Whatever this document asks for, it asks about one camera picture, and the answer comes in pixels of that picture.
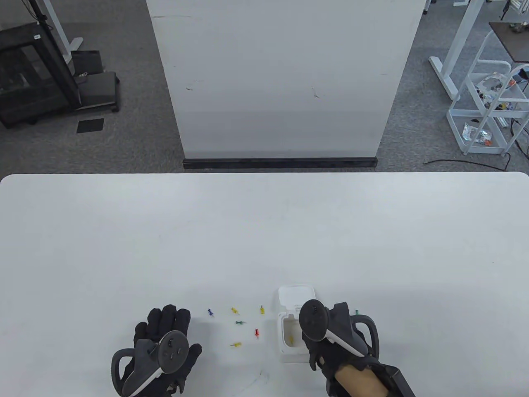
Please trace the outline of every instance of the black mat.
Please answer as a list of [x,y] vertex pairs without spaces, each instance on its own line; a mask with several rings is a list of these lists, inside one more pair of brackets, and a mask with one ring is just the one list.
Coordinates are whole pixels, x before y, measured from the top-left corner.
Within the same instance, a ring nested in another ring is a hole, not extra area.
[[82,120],[77,124],[77,133],[102,131],[105,119]]

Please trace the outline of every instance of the white desk frame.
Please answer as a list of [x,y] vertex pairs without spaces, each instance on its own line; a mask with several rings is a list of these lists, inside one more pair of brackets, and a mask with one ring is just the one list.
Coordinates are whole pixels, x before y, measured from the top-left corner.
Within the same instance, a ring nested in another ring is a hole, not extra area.
[[458,61],[459,55],[461,54],[464,44],[467,41],[468,35],[476,22],[476,18],[478,17],[479,11],[481,10],[481,7],[483,7],[484,2],[485,0],[473,0],[469,4],[444,62],[441,62],[438,57],[429,57],[429,61],[432,64],[435,74],[437,74],[437,77],[452,100],[455,99],[458,89],[452,81],[450,74],[454,69],[455,63]]
[[53,9],[53,6],[51,5],[50,0],[42,0],[44,3],[44,7],[46,8],[47,12],[45,13],[53,22],[53,26],[57,30],[57,34],[59,35],[59,38],[61,39],[62,45],[66,49],[66,53],[62,56],[65,59],[65,62],[68,64],[71,61],[71,52],[77,51],[81,44],[83,43],[82,37],[76,37],[71,42],[68,41],[68,38],[66,37],[66,34],[64,30],[62,29],[62,25],[59,22],[59,18],[57,18],[57,14],[55,13],[55,10]]

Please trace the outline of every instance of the black glove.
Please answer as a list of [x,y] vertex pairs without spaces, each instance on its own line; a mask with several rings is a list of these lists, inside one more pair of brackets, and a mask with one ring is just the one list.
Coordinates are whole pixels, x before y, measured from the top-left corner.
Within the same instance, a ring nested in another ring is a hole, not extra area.
[[[366,342],[366,338],[361,331],[359,331],[356,327],[353,328],[353,331],[356,332],[364,342]],[[367,365],[369,365],[371,361],[373,361],[373,363],[378,362],[374,357],[365,359],[358,358],[337,343],[329,342],[326,338],[320,342],[315,342],[307,338],[307,336],[302,333],[302,339],[307,345],[308,352],[310,353],[309,364],[312,370],[316,371],[317,365],[322,369],[322,373],[327,378],[327,380],[331,382],[334,380],[334,375],[336,372],[344,365],[352,364],[361,371]],[[370,354],[372,354],[372,349],[369,345],[368,351]]]
[[[147,317],[147,322],[140,322],[136,326],[134,334],[134,346],[138,339],[150,339],[159,342],[169,331],[181,331],[187,336],[187,328],[191,320],[191,313],[187,309],[176,311],[174,305],[167,305],[160,309],[152,309]],[[165,397],[176,393],[180,387],[180,394],[183,393],[186,379],[191,369],[195,365],[197,358],[202,353],[202,346],[194,344],[189,347],[187,359],[180,369],[172,374],[161,374],[159,378],[153,380],[145,389],[138,393],[138,397]],[[134,370],[134,358],[125,367],[123,380],[127,379]]]

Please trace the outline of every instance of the cable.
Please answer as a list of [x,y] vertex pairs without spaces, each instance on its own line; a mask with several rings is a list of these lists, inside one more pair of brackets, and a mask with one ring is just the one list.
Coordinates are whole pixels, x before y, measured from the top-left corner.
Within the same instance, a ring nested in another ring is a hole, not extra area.
[[449,161],[449,162],[452,162],[452,163],[467,163],[467,164],[474,164],[474,165],[479,165],[479,166],[482,166],[482,167],[488,167],[488,168],[492,168],[492,169],[495,169],[497,171],[507,171],[507,167],[509,166],[509,163],[510,163],[510,153],[505,153],[509,156],[509,159],[507,161],[507,164],[505,165],[505,168],[498,168],[498,167],[495,167],[495,166],[489,166],[488,164],[482,164],[482,163],[475,163],[474,161],[467,161],[467,160],[448,160],[448,159],[440,159],[440,160],[432,160],[432,161],[427,161],[425,163],[423,163],[423,165],[427,165],[427,164],[433,164],[433,163],[438,163],[440,161]]
[[33,13],[33,11],[31,11],[30,7],[28,6],[28,4],[24,1],[24,0],[20,0],[21,3],[24,5],[24,7],[26,8],[26,10],[29,12],[29,14],[31,15],[31,17],[36,20],[37,22],[39,22],[39,19],[37,18],[37,16]]
[[35,13],[31,10],[31,7],[28,6],[28,4],[26,3],[25,0],[20,0],[21,3],[24,5],[24,7],[26,8],[26,10],[28,11],[28,13],[31,15],[31,18],[33,18],[34,20],[36,20],[37,22],[41,23],[42,25],[44,25],[46,28],[48,28],[50,31],[53,31],[53,27],[48,25],[47,22],[45,20],[39,20],[39,18],[35,15]]
[[[517,123],[517,124],[520,124],[518,122],[518,120],[516,119],[511,119],[510,121],[510,134],[512,136],[514,136],[514,131],[513,131],[513,125],[514,123]],[[524,131],[527,132],[527,134],[529,134],[529,131],[527,130],[527,128],[524,127]],[[522,155],[524,155],[524,157],[529,160],[529,147],[527,148],[527,152],[525,150],[522,149],[522,147],[520,146],[520,144],[518,143],[518,140],[515,141],[516,142],[516,146],[517,148],[520,150],[520,152],[522,152]]]
[[510,8],[510,0],[507,0],[505,3],[505,7],[503,7],[503,15],[500,18],[500,21],[503,21],[503,18],[505,18],[505,14],[507,14],[507,11],[509,11]]

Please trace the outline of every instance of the plastic bag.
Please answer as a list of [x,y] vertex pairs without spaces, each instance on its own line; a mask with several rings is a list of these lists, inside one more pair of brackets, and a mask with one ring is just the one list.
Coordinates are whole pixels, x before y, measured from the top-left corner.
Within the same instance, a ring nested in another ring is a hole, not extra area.
[[492,145],[492,134],[488,131],[479,131],[477,127],[465,123],[463,133],[461,134],[465,141],[478,142],[485,146]]

